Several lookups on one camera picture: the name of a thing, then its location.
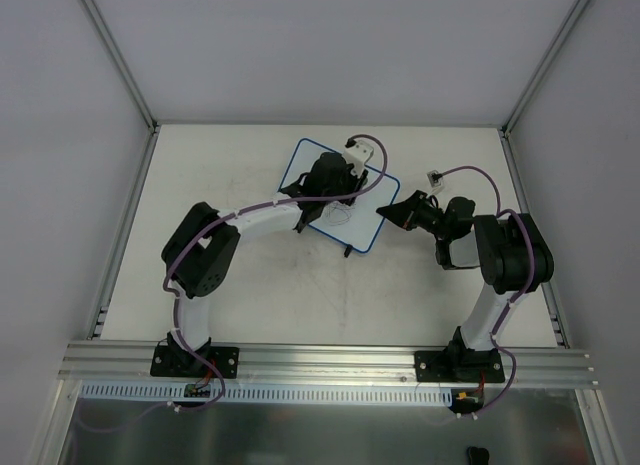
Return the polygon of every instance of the gray floor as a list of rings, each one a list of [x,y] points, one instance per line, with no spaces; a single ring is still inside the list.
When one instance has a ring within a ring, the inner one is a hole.
[[[487,448],[491,465],[592,463],[573,397],[514,390],[478,421],[446,425],[450,412],[430,408],[220,404],[179,416],[160,409],[117,434],[72,427],[76,445],[67,440],[61,463],[462,465],[470,446]],[[148,406],[93,400],[82,415],[110,426]]]

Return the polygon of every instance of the blue edge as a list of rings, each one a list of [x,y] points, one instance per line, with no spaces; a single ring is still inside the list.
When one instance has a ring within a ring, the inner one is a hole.
[[[328,150],[330,152],[337,152],[336,150],[329,148],[325,145],[322,145],[321,143],[318,143],[314,140],[311,140],[310,138],[303,138],[301,139],[298,144],[296,145],[296,149],[293,151],[293,155],[291,155],[291,160],[289,160],[289,164],[287,165],[287,169],[284,171],[284,175],[282,176],[282,180],[280,181],[280,185],[278,186],[278,190],[280,190],[282,188],[282,186],[284,185],[284,179],[287,176],[287,174],[289,173],[289,169],[291,168],[291,164],[293,163],[293,158],[296,156],[296,153],[298,153],[298,148],[300,147],[300,144],[304,141],[313,143],[314,145],[317,145],[318,147],[324,148],[325,150]],[[380,170],[378,170],[377,168],[373,168],[370,167],[369,165],[367,165],[367,168],[370,170],[373,170],[374,172],[378,172],[378,173],[382,173]],[[396,191],[393,194],[393,197],[391,198],[391,202],[389,202],[389,204],[393,203],[394,200],[396,199],[396,197],[398,196],[398,192],[400,191],[400,181],[396,178],[396,177],[392,177],[391,175],[385,173],[384,174],[385,177],[389,177],[391,180],[393,180],[394,182],[396,182],[396,184],[398,185],[396,187]],[[365,254],[365,253],[369,253],[369,251],[371,250],[371,247],[373,247],[373,244],[376,241],[376,238],[378,238],[378,234],[380,233],[380,229],[382,228],[382,224],[384,223],[384,218],[380,217],[380,225],[378,225],[378,229],[376,230],[375,235],[373,236],[373,239],[371,240],[371,243],[369,244],[369,248],[367,248],[366,250],[358,250],[357,248],[353,247],[353,250],[355,250],[358,253],[361,254]],[[342,245],[344,245],[345,247],[350,246],[349,243],[345,243],[342,240],[329,235],[327,232],[323,232],[322,230],[317,229],[316,227],[314,227],[312,224],[309,225],[311,228],[313,228],[316,232],[320,232],[322,235],[329,237],[332,240],[335,240],[336,242],[341,243]]]

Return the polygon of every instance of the white board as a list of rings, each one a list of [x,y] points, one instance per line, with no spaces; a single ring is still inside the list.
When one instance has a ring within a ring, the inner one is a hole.
[[[102,338],[160,340],[171,327],[172,298],[162,290],[160,251],[191,206],[240,208],[268,200],[302,137],[340,149],[356,133],[378,137],[398,200],[426,185],[426,172],[462,164],[485,169],[517,201],[498,133],[491,129],[165,125],[147,174]],[[380,168],[380,154],[371,165]],[[495,196],[473,172],[445,178],[438,195],[472,198],[494,213]],[[479,270],[445,271],[434,239],[383,225],[366,255],[313,230],[274,233],[238,249],[224,284],[211,294],[214,340],[248,343],[445,345],[482,289]],[[506,346],[555,346],[544,297],[537,292],[507,327]]]
[[[295,182],[301,174],[311,170],[314,162],[327,151],[340,152],[308,138],[300,140],[278,189]],[[371,166],[367,166],[367,170],[367,183],[372,183],[380,176],[380,171]],[[398,190],[398,179],[385,174],[380,183],[368,193],[359,196],[353,206],[332,202],[325,207],[322,216],[309,226],[345,247],[350,245],[356,252],[367,253],[373,247],[384,221],[376,210],[393,203]]]

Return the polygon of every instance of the gray wall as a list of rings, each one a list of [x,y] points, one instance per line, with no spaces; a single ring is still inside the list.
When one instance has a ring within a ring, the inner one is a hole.
[[[97,0],[158,119],[504,122],[574,0]]]
[[[640,461],[640,0],[595,0],[516,127],[531,209],[575,346],[592,352]]]
[[[81,337],[146,130],[77,0],[0,0],[0,455]]]

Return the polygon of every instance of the table surface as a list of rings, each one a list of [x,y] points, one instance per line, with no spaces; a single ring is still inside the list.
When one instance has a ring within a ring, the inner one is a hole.
[[[426,172],[476,165],[496,181],[503,207],[517,200],[498,133],[478,128],[163,125],[146,178],[102,338],[160,340],[171,327],[160,251],[194,203],[240,208],[270,199],[301,138],[342,149],[356,133],[383,141],[388,172],[404,200],[427,190]],[[371,165],[380,167],[377,153]],[[459,172],[438,195],[462,195],[476,213],[495,213],[481,175]],[[224,284],[210,295],[214,341],[343,345],[445,345],[473,309],[479,270],[445,271],[434,239],[385,223],[366,255],[343,257],[337,242],[306,229],[243,244]],[[516,310],[505,346],[555,347],[541,291]]]

